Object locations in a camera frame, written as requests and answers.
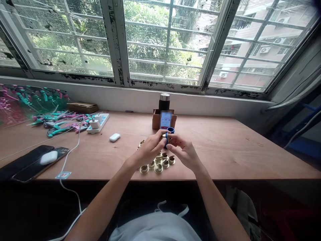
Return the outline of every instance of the blue ring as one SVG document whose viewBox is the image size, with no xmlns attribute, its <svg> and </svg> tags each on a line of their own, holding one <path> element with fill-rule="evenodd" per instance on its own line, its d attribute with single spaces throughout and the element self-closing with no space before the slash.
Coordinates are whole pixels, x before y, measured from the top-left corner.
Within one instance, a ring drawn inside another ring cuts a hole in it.
<svg viewBox="0 0 321 241">
<path fill-rule="evenodd" d="M 175 132 L 175 129 L 173 127 L 168 127 L 167 130 L 170 131 L 171 134 L 174 134 Z"/>
<path fill-rule="evenodd" d="M 165 137 L 166 137 L 166 144 L 164 146 L 165 149 L 167 149 L 167 144 L 168 144 L 168 132 L 165 133 Z"/>
</svg>

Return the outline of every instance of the glass pane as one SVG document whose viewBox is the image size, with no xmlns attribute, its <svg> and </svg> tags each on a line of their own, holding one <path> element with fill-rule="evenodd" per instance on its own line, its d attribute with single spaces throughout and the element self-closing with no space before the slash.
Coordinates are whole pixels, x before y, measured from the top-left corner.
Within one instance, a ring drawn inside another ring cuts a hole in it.
<svg viewBox="0 0 321 241">
<path fill-rule="evenodd" d="M 33 69 L 113 77 L 99 0 L 15 0 L 0 14 L 16 26 Z"/>
<path fill-rule="evenodd" d="M 10 66 L 10 67 L 19 67 L 10 50 L 4 44 L 3 40 L 0 38 L 0 66 Z"/>
<path fill-rule="evenodd" d="M 198 85 L 218 18 L 218 13 L 208 10 L 220 11 L 222 0 L 175 0 L 174 4 L 179 6 L 173 7 L 169 33 L 170 1 L 165 3 L 168 6 L 161 6 L 162 2 L 157 5 L 148 1 L 124 1 L 130 76 L 140 80 Z"/>
<path fill-rule="evenodd" d="M 222 55 L 216 64 L 216 70 L 209 84 L 210 87 L 258 92 L 267 90 L 281 65 L 295 51 L 312 26 L 313 23 L 310 21 L 316 14 L 316 10 L 309 2 L 279 1 L 269 19 L 277 23 L 270 22 L 264 25 L 261 35 L 255 39 L 262 28 L 262 23 L 256 22 L 255 19 L 265 19 L 271 9 L 269 6 L 272 4 L 273 0 L 241 1 L 221 51 Z M 296 25 L 297 27 L 285 27 L 284 24 Z M 257 61 L 238 58 L 246 56 L 257 59 Z"/>
</svg>

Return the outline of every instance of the finger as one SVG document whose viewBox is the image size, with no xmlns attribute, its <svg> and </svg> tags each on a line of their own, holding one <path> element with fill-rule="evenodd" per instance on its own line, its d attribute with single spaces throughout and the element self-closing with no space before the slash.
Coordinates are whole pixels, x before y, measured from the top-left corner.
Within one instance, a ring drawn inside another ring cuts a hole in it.
<svg viewBox="0 0 321 241">
<path fill-rule="evenodd" d="M 181 136 L 179 136 L 177 134 L 168 134 L 168 137 L 176 140 L 176 143 L 179 146 L 186 144 L 186 141 Z"/>
<path fill-rule="evenodd" d="M 179 159 L 181 158 L 182 154 L 181 154 L 181 149 L 178 147 L 175 147 L 171 144 L 167 144 L 167 149 L 170 150 L 174 155 L 176 155 Z"/>
<path fill-rule="evenodd" d="M 166 132 L 169 132 L 169 133 L 170 133 L 170 131 L 168 131 L 168 130 L 161 130 L 161 129 L 159 129 L 159 130 L 156 132 L 155 136 L 161 138 L 162 134 L 165 134 Z"/>
<path fill-rule="evenodd" d="M 170 140 L 170 142 L 169 142 L 169 144 L 172 144 L 173 146 L 177 146 L 177 141 L 176 141 L 176 139 L 171 139 Z"/>
<path fill-rule="evenodd" d="M 156 153 L 160 152 L 160 151 L 164 148 L 165 144 L 166 144 L 166 138 L 163 138 L 163 139 L 157 144 L 157 146 L 152 150 L 152 152 L 156 152 Z"/>
</svg>

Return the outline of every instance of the apartment building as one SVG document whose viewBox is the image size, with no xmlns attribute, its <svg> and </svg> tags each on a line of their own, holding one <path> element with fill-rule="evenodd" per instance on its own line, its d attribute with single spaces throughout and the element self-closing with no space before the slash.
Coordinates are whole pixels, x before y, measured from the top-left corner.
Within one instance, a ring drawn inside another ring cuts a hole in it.
<svg viewBox="0 0 321 241">
<path fill-rule="evenodd" d="M 219 11 L 221 2 L 221 0 L 204 0 L 199 5 L 203 9 Z M 236 15 L 264 20 L 272 3 L 273 0 L 242 0 Z M 303 38 L 302 27 L 309 24 L 315 13 L 314 7 L 307 5 L 307 2 L 301 0 L 279 1 L 269 20 L 283 24 L 268 24 L 264 27 L 258 40 L 266 42 L 265 44 L 246 41 L 255 38 L 262 23 L 251 21 L 248 18 L 238 19 L 235 17 L 209 86 L 228 88 L 229 84 L 233 83 L 242 85 L 243 88 L 249 86 L 249 88 L 258 91 L 267 87 L 292 49 Z M 197 26 L 201 28 L 201 31 L 213 31 L 216 21 L 217 18 L 213 19 L 210 14 L 202 13 Z M 201 42 L 203 46 L 199 50 L 207 51 L 209 41 L 208 36 L 198 36 L 198 38 L 191 39 L 190 44 L 193 46 Z M 291 47 L 283 48 L 269 43 Z M 251 60 L 246 60 L 242 66 L 243 59 L 238 57 L 246 57 L 252 45 L 254 46 L 248 55 Z M 199 57 L 203 63 L 206 55 L 200 54 Z"/>
</svg>

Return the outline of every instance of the cardboard piece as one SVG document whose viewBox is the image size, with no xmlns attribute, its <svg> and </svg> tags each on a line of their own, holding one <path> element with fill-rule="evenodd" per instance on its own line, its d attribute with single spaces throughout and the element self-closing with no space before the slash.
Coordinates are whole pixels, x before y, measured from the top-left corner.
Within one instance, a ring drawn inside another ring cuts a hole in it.
<svg viewBox="0 0 321 241">
<path fill-rule="evenodd" d="M 171 122 L 171 127 L 175 128 L 175 123 L 176 123 L 176 119 L 177 116 L 174 115 L 174 110 L 168 110 L 168 112 L 172 113 L 172 122 Z M 159 111 L 159 109 L 154 109 L 153 110 L 153 124 L 152 124 L 152 128 L 153 129 L 158 129 L 160 127 L 161 124 L 161 113 Z"/>
<path fill-rule="evenodd" d="M 79 113 L 94 113 L 99 110 L 98 105 L 85 102 L 68 103 L 68 110 Z"/>
</svg>

